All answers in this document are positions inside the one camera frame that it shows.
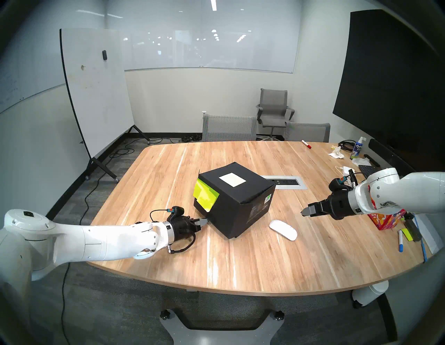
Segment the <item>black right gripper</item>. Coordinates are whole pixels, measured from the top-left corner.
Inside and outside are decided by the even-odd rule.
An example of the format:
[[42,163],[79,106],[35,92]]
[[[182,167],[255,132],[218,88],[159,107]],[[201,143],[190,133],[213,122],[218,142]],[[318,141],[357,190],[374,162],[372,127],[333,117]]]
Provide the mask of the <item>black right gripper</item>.
[[[332,192],[327,199],[309,204],[301,213],[306,213],[306,216],[330,215],[334,220],[342,220],[351,216],[348,194],[348,191]],[[327,211],[327,201],[330,207],[329,212]]]

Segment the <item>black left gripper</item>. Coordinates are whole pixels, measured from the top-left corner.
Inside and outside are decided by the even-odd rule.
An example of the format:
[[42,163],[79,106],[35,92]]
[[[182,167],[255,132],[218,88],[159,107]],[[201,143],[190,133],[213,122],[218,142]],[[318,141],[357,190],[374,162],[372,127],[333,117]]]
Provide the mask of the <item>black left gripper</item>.
[[195,241],[195,231],[200,231],[203,226],[208,223],[207,219],[191,219],[189,216],[170,215],[169,223],[173,231],[173,239],[170,243],[177,242],[181,239],[193,238]]

